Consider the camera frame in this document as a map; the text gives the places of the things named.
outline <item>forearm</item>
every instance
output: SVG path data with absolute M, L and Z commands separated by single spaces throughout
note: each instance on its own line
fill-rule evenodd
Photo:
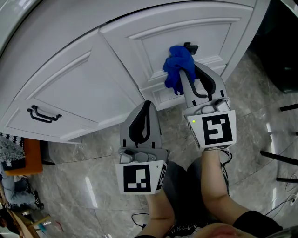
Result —
M 228 195 L 217 150 L 202 153 L 201 189 L 204 203 Z
M 206 208 L 224 223 L 233 225 L 248 211 L 229 197 L 218 151 L 202 154 L 201 189 Z
M 147 195 L 150 221 L 138 234 L 163 238 L 174 225 L 175 215 L 173 208 L 163 189 L 157 194 Z
M 174 221 L 173 208 L 163 189 L 157 194 L 146 195 L 150 219 L 171 219 Z
M 13 213 L 11 212 L 11 210 L 9 208 L 7 208 L 6 210 L 9 213 L 9 215 L 11 216 L 11 218 L 14 220 L 14 222 L 18 223 L 17 220 L 15 219 Z

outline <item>shoe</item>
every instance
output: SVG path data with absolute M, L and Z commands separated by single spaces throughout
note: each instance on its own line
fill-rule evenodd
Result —
M 44 209 L 44 206 L 45 206 L 45 205 L 44 205 L 43 203 L 40 203 L 40 205 L 39 205 L 39 207 L 38 207 L 39 210 L 40 210 L 40 211 L 43 210 L 43 209 Z
M 37 191 L 33 191 L 32 194 L 33 194 L 34 197 L 35 197 L 35 202 L 34 202 L 35 205 L 36 205 L 38 208 L 42 207 L 44 204 L 40 202 L 39 197 L 38 197 L 38 192 L 37 192 Z

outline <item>blue cloth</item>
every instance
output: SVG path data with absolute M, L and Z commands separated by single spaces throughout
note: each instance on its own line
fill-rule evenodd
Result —
M 183 46 L 172 46 L 169 51 L 171 57 L 168 57 L 163 65 L 163 70 L 168 73 L 164 83 L 166 87 L 172 87 L 176 95 L 178 95 L 177 92 L 183 95 L 179 70 L 181 68 L 187 70 L 190 73 L 192 82 L 194 82 L 196 79 L 195 63 L 189 51 Z

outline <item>black cabinet handle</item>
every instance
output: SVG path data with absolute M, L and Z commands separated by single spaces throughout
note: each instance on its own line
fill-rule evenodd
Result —
M 183 47 L 185 47 L 191 55 L 195 55 L 199 46 L 191 45 L 190 42 L 185 42 Z
M 34 110 L 34 112 L 35 112 L 35 114 L 36 114 L 37 116 L 39 116 L 39 117 L 41 117 L 41 118 L 44 118 L 44 119 L 47 119 L 47 120 L 44 120 L 44 119 L 35 117 L 35 116 L 33 115 L 33 110 L 30 109 L 30 108 L 28 108 L 28 109 L 27 109 L 27 112 L 30 113 L 31 118 L 34 119 L 34 120 L 37 120 L 37 121 L 41 121 L 41 122 L 45 122 L 45 123 L 52 123 L 52 121 L 57 121 L 60 117 L 62 117 L 60 114 L 58 114 L 56 117 L 49 117 L 49 116 L 46 116 L 46 115 L 42 115 L 42 114 L 40 114 L 40 113 L 37 111 L 38 107 L 35 106 L 35 105 L 32 105 L 31 108 Z

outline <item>black shirt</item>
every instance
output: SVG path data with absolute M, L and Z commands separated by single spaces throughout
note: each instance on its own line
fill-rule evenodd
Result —
M 0 217 L 7 221 L 7 229 L 17 235 L 20 234 L 19 230 L 14 225 L 14 220 L 6 210 L 6 208 L 0 209 Z
M 193 237 L 193 235 L 208 225 L 207 223 L 200 223 L 194 225 L 175 225 L 165 236 L 166 238 L 180 237 Z M 279 226 L 273 219 L 262 215 L 256 211 L 249 211 L 239 217 L 234 225 L 235 228 L 240 229 L 246 233 L 254 235 L 259 238 L 267 237 L 283 228 Z M 136 238 L 155 238 L 153 236 L 137 236 Z

